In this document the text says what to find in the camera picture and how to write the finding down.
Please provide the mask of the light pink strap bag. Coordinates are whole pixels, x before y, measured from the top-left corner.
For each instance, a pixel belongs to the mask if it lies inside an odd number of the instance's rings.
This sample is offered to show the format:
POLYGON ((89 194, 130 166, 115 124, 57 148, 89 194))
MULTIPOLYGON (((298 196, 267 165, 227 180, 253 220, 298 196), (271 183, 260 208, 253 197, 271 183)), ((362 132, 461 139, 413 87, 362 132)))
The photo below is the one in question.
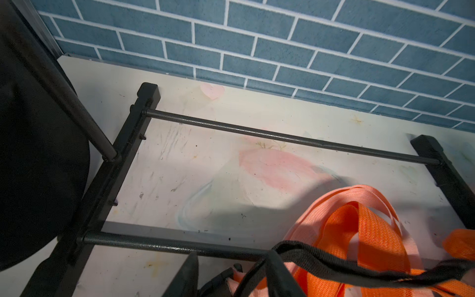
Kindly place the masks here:
MULTIPOLYGON (((421 266, 417 246, 410 236, 404 235, 394 208, 378 190, 366 185, 336 189, 318 198, 300 216, 286 234, 285 239, 301 241, 308 245, 313 244, 314 240, 318 239, 320 229, 326 219, 339 207, 349 202, 364 204, 389 225, 396 227, 396 231, 402 237, 403 245, 408 252, 409 263, 412 268, 421 266)), ((357 241, 358 236, 356 235, 350 242, 349 259, 356 260, 357 258, 357 241)))

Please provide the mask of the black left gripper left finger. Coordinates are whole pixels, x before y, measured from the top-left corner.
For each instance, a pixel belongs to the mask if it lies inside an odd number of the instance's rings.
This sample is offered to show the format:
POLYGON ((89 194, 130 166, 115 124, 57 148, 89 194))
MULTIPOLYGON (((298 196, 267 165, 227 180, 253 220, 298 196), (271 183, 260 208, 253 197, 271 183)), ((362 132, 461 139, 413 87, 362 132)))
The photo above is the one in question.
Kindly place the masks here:
POLYGON ((198 255, 190 253, 162 297, 197 297, 198 278, 198 255))

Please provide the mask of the black crescent bag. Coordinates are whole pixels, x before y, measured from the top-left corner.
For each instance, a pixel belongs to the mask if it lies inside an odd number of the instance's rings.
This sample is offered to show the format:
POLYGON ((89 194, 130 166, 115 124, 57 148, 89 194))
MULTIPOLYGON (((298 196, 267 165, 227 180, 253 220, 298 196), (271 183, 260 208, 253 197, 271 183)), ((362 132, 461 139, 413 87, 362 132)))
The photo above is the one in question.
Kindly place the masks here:
MULTIPOLYGON (((365 269, 354 262, 340 259, 321 249, 299 241, 282 241, 270 251, 275 251, 281 257, 284 265, 289 262, 310 272, 314 277, 334 282, 343 282, 345 285, 360 288, 429 289, 451 280, 461 281, 462 276, 475 267, 473 261, 451 259, 440 262, 438 266, 429 271, 411 275, 403 272, 377 272, 365 269)), ((235 291, 232 291, 227 283, 231 278, 231 272, 231 269, 224 271, 198 289, 198 297, 250 296, 251 293, 255 292, 261 281, 267 281, 265 256, 255 263, 238 284, 235 291)))

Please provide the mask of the dark orange zip bag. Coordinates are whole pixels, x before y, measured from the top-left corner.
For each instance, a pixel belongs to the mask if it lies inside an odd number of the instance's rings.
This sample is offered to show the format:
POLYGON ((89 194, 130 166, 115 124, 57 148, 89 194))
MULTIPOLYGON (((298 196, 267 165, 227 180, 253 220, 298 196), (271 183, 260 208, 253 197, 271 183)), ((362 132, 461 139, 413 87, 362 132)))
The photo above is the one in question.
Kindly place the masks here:
MULTIPOLYGON (((424 271, 412 268, 400 234, 385 220, 359 202, 349 202, 334 211, 320 229, 311 246, 341 259, 349 259, 350 242, 357 235, 357 264, 372 271, 396 271, 412 275, 424 271)), ((307 297, 343 297, 348 285, 314 277, 297 268, 291 272, 307 297)), ((440 294, 442 297, 474 297, 475 284, 451 280, 429 289, 361 288, 362 297, 421 297, 440 294)))

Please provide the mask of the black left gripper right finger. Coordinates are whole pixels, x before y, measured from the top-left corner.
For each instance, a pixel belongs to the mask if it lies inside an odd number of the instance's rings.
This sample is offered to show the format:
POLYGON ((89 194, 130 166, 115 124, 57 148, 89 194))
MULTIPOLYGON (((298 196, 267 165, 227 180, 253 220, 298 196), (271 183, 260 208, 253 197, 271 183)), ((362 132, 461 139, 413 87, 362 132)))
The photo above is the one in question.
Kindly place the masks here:
POLYGON ((265 273, 270 297, 305 297, 303 290, 275 251, 270 251, 265 256, 265 273))

